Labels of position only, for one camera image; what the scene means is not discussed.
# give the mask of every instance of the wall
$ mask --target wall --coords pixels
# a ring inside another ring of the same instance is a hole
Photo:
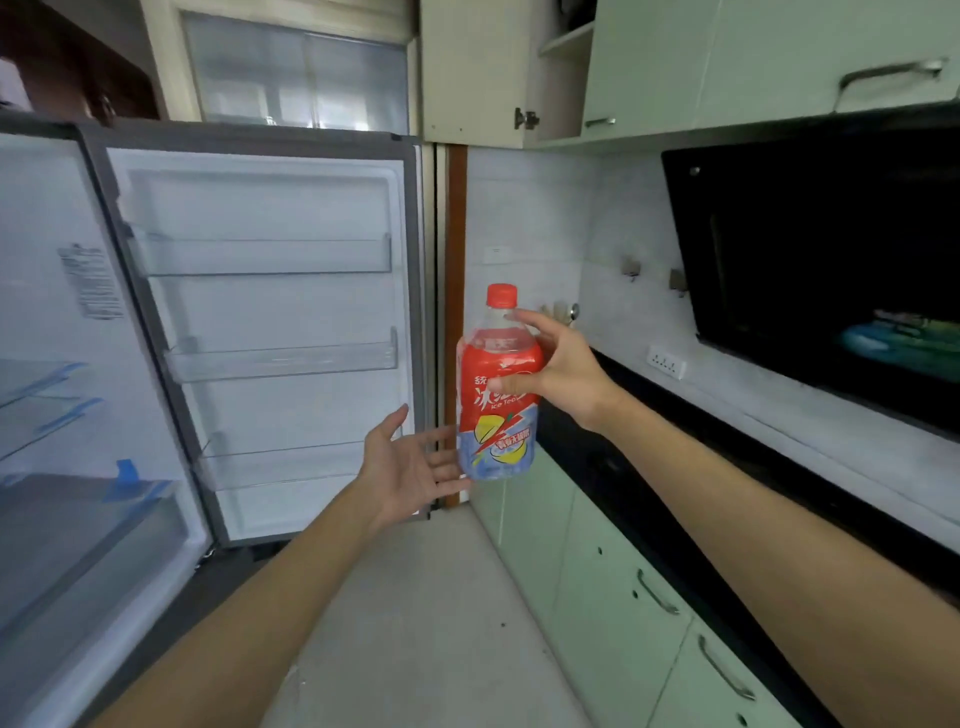
[[[643,264],[630,282],[620,258]],[[579,328],[599,351],[960,551],[960,445],[701,345],[659,156],[602,158]],[[645,363],[658,344],[687,361],[682,381]]]
[[[466,331],[480,323],[490,283],[516,285],[525,308],[577,300],[599,161],[470,147]]]

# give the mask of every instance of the lower cabinet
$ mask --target lower cabinet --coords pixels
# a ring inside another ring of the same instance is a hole
[[[550,637],[596,728],[647,724],[692,620],[679,595],[578,490]]]
[[[542,449],[530,470],[504,481],[500,558],[544,633],[560,581],[574,482]]]
[[[799,728],[699,619],[687,632],[650,728]]]

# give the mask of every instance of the refrigerator door bin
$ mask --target refrigerator door bin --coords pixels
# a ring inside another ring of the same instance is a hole
[[[76,422],[103,400],[24,397],[0,409],[0,460]]]
[[[134,228],[133,257],[144,276],[389,273],[390,235],[369,239],[185,240]]]
[[[197,470],[207,488],[220,491],[341,475],[353,478],[362,464],[363,442],[356,442],[235,455],[208,454],[199,459]]]
[[[259,349],[240,352],[165,354],[167,368],[178,384],[214,379],[363,372],[396,368],[396,328],[390,341],[328,347]]]
[[[60,384],[84,366],[81,362],[0,359],[0,407]]]

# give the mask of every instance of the hand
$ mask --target hand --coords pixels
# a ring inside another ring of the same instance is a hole
[[[537,341],[547,364],[537,374],[497,377],[487,386],[509,395],[542,395],[581,427],[599,430],[610,407],[627,394],[600,368],[587,339],[580,331],[534,311],[519,308],[516,319],[540,330]]]
[[[371,498],[379,504],[374,528],[403,521],[434,498],[449,496],[471,485],[460,478],[455,449],[426,452],[426,446],[454,435],[454,425],[391,440],[407,418],[408,407],[374,427],[364,440],[363,466],[357,480],[370,488]]]

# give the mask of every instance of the plastic bottle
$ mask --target plastic bottle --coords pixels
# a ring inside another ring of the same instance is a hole
[[[534,460],[537,395],[498,395],[487,388],[495,376],[532,374],[543,367],[543,352],[526,326],[514,321],[516,286],[487,288],[487,314],[469,337],[461,360],[460,467],[473,480],[525,473]]]

